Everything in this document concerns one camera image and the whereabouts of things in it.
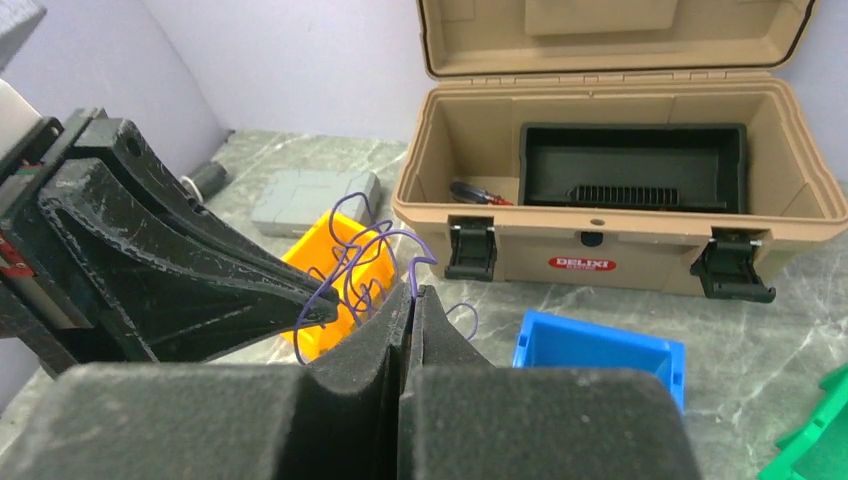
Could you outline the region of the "black toolbox tray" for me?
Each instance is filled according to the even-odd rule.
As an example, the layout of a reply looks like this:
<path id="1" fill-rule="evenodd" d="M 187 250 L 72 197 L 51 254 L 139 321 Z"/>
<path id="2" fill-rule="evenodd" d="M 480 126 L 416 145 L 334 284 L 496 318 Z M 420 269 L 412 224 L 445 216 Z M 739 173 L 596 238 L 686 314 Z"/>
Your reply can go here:
<path id="1" fill-rule="evenodd" d="M 746 214 L 748 163 L 740 123 L 527 123 L 518 202 Z"/>

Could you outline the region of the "tan plastic toolbox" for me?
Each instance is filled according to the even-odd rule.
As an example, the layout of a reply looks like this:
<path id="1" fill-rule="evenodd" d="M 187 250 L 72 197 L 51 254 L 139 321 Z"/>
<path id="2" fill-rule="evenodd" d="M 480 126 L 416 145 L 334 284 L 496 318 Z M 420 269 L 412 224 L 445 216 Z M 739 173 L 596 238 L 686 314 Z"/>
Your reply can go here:
<path id="1" fill-rule="evenodd" d="M 421 1 L 393 195 L 434 275 L 773 301 L 847 228 L 788 63 L 814 1 Z"/>

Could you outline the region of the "grey plastic case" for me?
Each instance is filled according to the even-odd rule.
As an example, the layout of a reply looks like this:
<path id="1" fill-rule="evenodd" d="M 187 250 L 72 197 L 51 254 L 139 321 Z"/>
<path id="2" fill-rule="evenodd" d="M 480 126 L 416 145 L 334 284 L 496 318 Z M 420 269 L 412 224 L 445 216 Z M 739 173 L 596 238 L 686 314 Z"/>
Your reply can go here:
<path id="1" fill-rule="evenodd" d="M 340 214 L 367 221 L 380 195 L 380 180 L 371 171 L 282 170 L 262 190 L 251 221 L 266 236 L 298 238 L 334 205 Z"/>

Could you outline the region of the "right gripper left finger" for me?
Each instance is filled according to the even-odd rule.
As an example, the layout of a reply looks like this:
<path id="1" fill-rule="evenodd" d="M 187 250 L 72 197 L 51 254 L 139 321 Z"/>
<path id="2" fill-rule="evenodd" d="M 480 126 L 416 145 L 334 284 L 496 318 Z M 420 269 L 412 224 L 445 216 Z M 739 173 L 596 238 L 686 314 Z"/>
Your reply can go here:
<path id="1" fill-rule="evenodd" d="M 306 366 L 89 364 L 46 392 L 5 479 L 391 479 L 412 307 L 396 287 Z"/>

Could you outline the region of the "orange plastic bin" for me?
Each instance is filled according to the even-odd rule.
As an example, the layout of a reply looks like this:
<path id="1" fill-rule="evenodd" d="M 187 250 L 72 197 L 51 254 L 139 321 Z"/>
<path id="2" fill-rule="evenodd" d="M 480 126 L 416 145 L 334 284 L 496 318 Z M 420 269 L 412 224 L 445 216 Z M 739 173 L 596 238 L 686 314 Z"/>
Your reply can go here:
<path id="1" fill-rule="evenodd" d="M 396 262 L 391 241 L 379 235 L 392 226 L 392 221 L 383 220 L 366 227 L 328 211 L 282 256 L 318 281 L 328 280 L 339 295 L 335 321 L 282 335 L 296 347 L 302 362 L 334 348 L 387 299 L 396 282 Z"/>

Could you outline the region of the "blue plastic bin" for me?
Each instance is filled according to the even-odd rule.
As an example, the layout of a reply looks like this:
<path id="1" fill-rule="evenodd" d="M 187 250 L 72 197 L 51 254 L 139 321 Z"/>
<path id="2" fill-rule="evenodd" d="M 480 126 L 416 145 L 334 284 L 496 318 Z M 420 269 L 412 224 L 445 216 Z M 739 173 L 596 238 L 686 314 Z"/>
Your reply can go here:
<path id="1" fill-rule="evenodd" d="M 685 355 L 685 346 L 674 340 L 529 310 L 517 334 L 512 366 L 645 371 L 682 410 Z"/>

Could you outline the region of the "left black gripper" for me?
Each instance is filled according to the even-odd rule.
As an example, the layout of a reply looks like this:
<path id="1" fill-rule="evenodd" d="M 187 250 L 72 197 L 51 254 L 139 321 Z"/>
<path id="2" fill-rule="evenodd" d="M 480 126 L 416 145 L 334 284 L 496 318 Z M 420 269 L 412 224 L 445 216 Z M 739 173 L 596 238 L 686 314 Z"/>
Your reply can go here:
<path id="1" fill-rule="evenodd" d="M 63 165 L 75 150 L 101 161 Z M 133 122 L 103 109 L 39 117 L 1 156 L 1 335 L 51 377 L 205 362 L 322 327 L 339 300 L 319 286 L 206 210 Z"/>

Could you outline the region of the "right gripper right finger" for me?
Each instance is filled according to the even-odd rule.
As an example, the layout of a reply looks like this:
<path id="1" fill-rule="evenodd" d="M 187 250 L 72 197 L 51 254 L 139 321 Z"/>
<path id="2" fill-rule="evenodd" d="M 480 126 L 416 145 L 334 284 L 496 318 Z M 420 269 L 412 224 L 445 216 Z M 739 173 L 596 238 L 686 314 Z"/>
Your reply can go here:
<path id="1" fill-rule="evenodd" d="M 680 412 L 634 369 L 497 367 L 432 286 L 410 313 L 399 400 L 401 479 L 697 479 Z"/>

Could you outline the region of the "green plastic bin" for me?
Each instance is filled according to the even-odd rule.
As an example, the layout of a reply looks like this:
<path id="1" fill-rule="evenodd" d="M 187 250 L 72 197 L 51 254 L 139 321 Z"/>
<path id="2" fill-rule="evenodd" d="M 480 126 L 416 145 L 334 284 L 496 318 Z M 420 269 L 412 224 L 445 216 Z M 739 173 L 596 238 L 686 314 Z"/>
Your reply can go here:
<path id="1" fill-rule="evenodd" d="M 823 396 L 807 422 L 776 441 L 779 454 L 757 479 L 847 480 L 847 365 L 819 383 Z"/>

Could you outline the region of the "red handled screwdriver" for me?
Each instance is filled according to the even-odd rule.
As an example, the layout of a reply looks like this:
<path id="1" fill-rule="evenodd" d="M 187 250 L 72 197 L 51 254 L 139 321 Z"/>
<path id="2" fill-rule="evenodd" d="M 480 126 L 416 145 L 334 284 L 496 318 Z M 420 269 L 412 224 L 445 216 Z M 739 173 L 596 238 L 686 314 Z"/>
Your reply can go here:
<path id="1" fill-rule="evenodd" d="M 461 203 L 500 206 L 513 205 L 512 202 L 500 195 L 462 181 L 453 182 L 450 185 L 450 192 L 452 198 Z"/>

